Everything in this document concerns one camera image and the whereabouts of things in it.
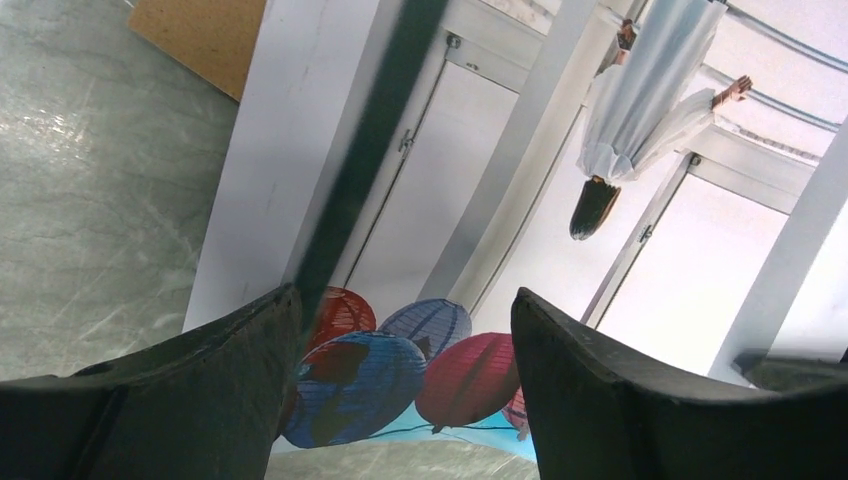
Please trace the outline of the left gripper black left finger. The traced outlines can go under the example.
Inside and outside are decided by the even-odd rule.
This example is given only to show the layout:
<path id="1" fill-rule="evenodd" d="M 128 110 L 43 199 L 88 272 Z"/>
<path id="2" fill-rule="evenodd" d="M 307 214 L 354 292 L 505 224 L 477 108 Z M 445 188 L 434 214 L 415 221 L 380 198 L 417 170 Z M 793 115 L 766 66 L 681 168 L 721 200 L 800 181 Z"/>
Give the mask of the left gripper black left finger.
<path id="1" fill-rule="evenodd" d="M 5 479 L 260 479 L 302 307 L 277 288 L 154 346 L 1 385 Z"/>

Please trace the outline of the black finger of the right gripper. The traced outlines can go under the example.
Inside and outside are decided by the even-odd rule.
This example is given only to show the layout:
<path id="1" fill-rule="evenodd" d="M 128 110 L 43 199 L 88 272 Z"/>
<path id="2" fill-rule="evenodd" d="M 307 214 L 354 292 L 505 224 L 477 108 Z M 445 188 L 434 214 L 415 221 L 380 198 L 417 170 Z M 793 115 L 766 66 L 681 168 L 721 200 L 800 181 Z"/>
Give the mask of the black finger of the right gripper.
<path id="1" fill-rule="evenodd" d="M 755 387 L 777 392 L 847 383 L 847 353 L 839 360 L 825 360 L 814 358 L 811 352 L 793 355 L 747 350 L 734 358 L 733 367 Z"/>

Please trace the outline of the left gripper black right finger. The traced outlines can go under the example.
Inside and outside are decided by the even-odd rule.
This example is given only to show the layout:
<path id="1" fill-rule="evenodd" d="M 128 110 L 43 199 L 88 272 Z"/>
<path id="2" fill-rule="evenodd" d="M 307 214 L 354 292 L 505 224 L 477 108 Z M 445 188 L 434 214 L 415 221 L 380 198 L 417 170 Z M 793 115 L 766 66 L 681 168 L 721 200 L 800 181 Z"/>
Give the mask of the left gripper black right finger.
<path id="1" fill-rule="evenodd" d="M 544 479 L 843 479 L 847 385 L 759 390 L 651 358 L 528 288 L 511 330 Z"/>

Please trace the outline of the printed photo with white border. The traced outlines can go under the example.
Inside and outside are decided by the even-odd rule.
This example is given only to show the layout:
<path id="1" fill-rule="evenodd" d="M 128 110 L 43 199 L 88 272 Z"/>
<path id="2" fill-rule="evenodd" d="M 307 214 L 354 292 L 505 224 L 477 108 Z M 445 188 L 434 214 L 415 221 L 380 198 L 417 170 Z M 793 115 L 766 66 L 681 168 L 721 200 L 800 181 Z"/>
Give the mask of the printed photo with white border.
<path id="1" fill-rule="evenodd" d="M 594 307 L 615 254 L 670 173 L 674 157 L 666 156 L 625 186 L 597 235 L 571 240 L 566 224 L 583 181 L 576 160 L 586 113 L 550 115 L 545 138 L 531 142 L 534 159 L 517 168 L 501 206 L 523 217 L 506 258 L 493 266 L 477 254 L 468 269 L 479 280 L 463 273 L 454 286 L 444 284 L 436 270 L 438 255 L 466 222 L 473 193 L 549 28 L 547 20 L 522 8 L 519 1 L 454 1 L 444 15 L 443 32 L 459 35 L 464 50 L 477 48 L 482 70 L 442 61 L 442 75 L 423 82 L 432 99 L 416 100 L 405 121 L 416 128 L 419 143 L 391 157 L 380 194 L 358 229 L 353 258 L 335 276 L 365 297 L 379 317 L 415 297 L 449 295 L 470 311 L 477 330 L 500 330 L 508 326 L 509 305 L 523 285 L 582 315 Z M 236 310 L 292 272 L 291 261 L 306 241 L 303 226 L 320 210 L 314 190 L 329 184 L 326 160 L 377 10 L 374 1 L 265 5 L 185 330 Z M 734 272 L 720 277 L 719 256 L 702 255 L 707 266 L 702 292 L 680 304 L 686 323 L 679 343 L 671 337 L 670 310 L 659 305 L 660 287 L 650 286 L 643 301 L 632 280 L 612 306 L 609 331 L 683 366 L 706 369 L 776 236 L 783 218 L 778 197 L 795 202 L 808 182 L 811 171 L 794 149 L 816 156 L 830 141 L 819 127 L 756 106 L 732 108 L 694 138 L 691 147 L 720 164 L 731 181 L 689 174 L 636 276 L 682 255 L 673 239 L 691 234 L 704 245 L 711 233 L 728 237 L 738 220 L 746 236 L 739 252 L 727 256 Z"/>

